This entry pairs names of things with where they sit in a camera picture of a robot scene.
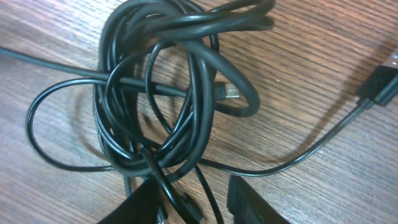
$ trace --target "black cable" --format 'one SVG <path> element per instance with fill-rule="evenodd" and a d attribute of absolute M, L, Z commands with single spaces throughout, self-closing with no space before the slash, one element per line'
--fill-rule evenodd
<path fill-rule="evenodd" d="M 244 12 L 231 12 L 254 6 Z M 275 168 L 250 171 L 227 166 L 202 155 L 210 138 L 215 111 L 236 117 L 257 113 L 260 99 L 250 81 L 219 54 L 217 34 L 236 30 L 269 30 L 274 21 L 266 14 L 274 0 L 238 0 L 204 11 L 190 0 L 128 0 L 121 4 L 104 25 L 99 45 L 98 71 L 62 65 L 31 57 L 0 47 L 0 54 L 25 62 L 81 75 L 44 90 L 31 104 L 26 117 L 27 138 L 33 149 L 48 163 L 61 169 L 78 172 L 117 170 L 124 176 L 126 194 L 131 194 L 130 177 L 154 175 L 169 200 L 186 222 L 194 223 L 189 211 L 171 185 L 194 169 L 205 189 L 218 223 L 221 212 L 197 164 L 214 167 L 238 175 L 265 176 L 286 170 L 312 155 L 335 137 L 367 105 L 360 105 L 326 133 L 319 141 L 295 159 Z M 160 41 L 143 47 L 152 36 Z M 210 38 L 210 47 L 201 40 Z M 152 81 L 152 69 L 162 49 L 180 45 L 187 50 L 190 84 L 186 90 Z M 144 56 L 150 54 L 140 79 Z M 221 72 L 245 97 L 248 106 L 235 108 L 215 102 L 214 78 Z M 38 145 L 33 132 L 34 115 L 49 94 L 72 85 L 94 84 L 94 117 L 102 150 L 110 166 L 69 166 L 51 158 Z M 147 139 L 140 127 L 137 112 L 138 93 L 145 93 L 154 113 L 169 133 L 162 144 Z M 177 122 L 171 127 L 164 118 L 154 95 L 183 97 L 184 103 Z M 175 172 L 165 176 L 162 168 L 181 164 Z"/>
<path fill-rule="evenodd" d="M 203 190 L 205 190 L 206 196 L 210 202 L 211 209 L 213 209 L 214 216 L 216 217 L 217 223 L 224 223 L 223 216 L 222 216 L 221 211 L 217 205 L 217 201 L 214 198 L 213 193 L 211 192 L 210 186 L 207 184 L 205 176 L 202 174 L 201 170 L 199 169 L 199 167 L 197 165 L 193 168 L 193 170 L 197 174 L 198 179 L 199 179 L 201 185 L 203 186 Z"/>

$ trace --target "coiled cable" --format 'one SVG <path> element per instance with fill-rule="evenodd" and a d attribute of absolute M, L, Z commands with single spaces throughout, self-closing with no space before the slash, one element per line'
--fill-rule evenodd
<path fill-rule="evenodd" d="M 27 138 L 33 149 L 48 163 L 61 169 L 78 172 L 117 170 L 129 177 L 154 175 L 172 205 L 187 223 L 193 217 L 180 203 L 171 182 L 185 176 L 192 169 L 210 199 L 218 223 L 223 223 L 214 196 L 197 164 L 214 167 L 238 175 L 265 176 L 286 170 L 313 154 L 345 126 L 363 112 L 359 105 L 329 133 L 295 159 L 275 168 L 259 171 L 243 170 L 202 159 L 210 138 L 215 111 L 236 117 L 257 113 L 260 100 L 250 81 L 229 61 L 219 54 L 217 34 L 240 30 L 269 30 L 274 25 L 266 14 L 274 0 L 237 0 L 204 11 L 190 0 L 128 0 L 121 4 L 104 25 L 99 45 L 98 71 L 49 62 L 0 47 L 0 54 L 83 77 L 55 84 L 44 90 L 31 104 L 26 118 Z M 254 6 L 236 12 L 242 7 Z M 142 48 L 151 37 L 160 40 Z M 202 38 L 210 38 L 210 46 Z M 190 84 L 186 90 L 152 81 L 152 69 L 162 49 L 179 45 L 187 51 Z M 140 78 L 144 56 L 149 59 Z M 214 99 L 214 79 L 221 72 L 243 94 L 248 102 L 244 108 L 224 105 Z M 111 163 L 109 166 L 80 167 L 66 165 L 47 155 L 35 140 L 33 120 L 40 103 L 51 93 L 72 85 L 94 84 L 94 116 L 102 150 Z M 138 121 L 138 93 L 147 95 L 150 106 L 169 136 L 157 143 L 144 136 Z M 174 127 L 164 118 L 154 95 L 183 97 L 184 103 Z M 165 175 L 163 168 L 181 166 Z"/>

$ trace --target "cable plug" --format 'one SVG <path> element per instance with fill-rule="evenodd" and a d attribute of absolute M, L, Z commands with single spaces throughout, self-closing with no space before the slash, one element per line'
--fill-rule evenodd
<path fill-rule="evenodd" d="M 214 83 L 214 94 L 215 100 L 225 100 L 228 98 L 238 98 L 239 90 L 234 84 L 227 84 L 225 82 L 215 82 Z"/>
<path fill-rule="evenodd" d="M 398 49 L 380 66 L 359 88 L 357 94 L 360 103 L 368 103 L 367 109 L 373 104 L 386 106 L 398 93 Z"/>

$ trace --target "wooden surface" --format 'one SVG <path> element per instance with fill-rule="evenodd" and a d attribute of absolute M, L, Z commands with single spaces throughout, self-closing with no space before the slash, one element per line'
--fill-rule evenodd
<path fill-rule="evenodd" d="M 104 22 L 122 1 L 2 0 L 0 45 L 56 62 L 95 69 Z M 226 0 L 196 0 L 204 8 Z M 268 32 L 221 34 L 222 54 L 253 82 L 257 115 L 217 113 L 205 158 L 248 169 L 275 166 L 311 145 L 354 107 L 354 93 L 398 46 L 396 0 L 280 0 Z M 187 84 L 183 50 L 162 52 L 158 81 Z M 26 111 L 48 86 L 76 76 L 0 55 L 0 223 L 96 223 L 124 199 L 116 172 L 79 174 L 46 164 L 30 148 Z M 92 113 L 92 86 L 51 95 L 34 123 L 41 146 L 70 164 L 106 164 Z M 161 108 L 173 120 L 179 100 Z M 165 133 L 145 96 L 147 134 Z M 245 178 L 292 223 L 398 223 L 398 98 L 375 106 L 302 164 L 281 174 Z M 223 212 L 229 175 L 202 168 Z M 193 174 L 180 188 L 215 219 Z M 169 223 L 182 220 L 168 205 Z"/>

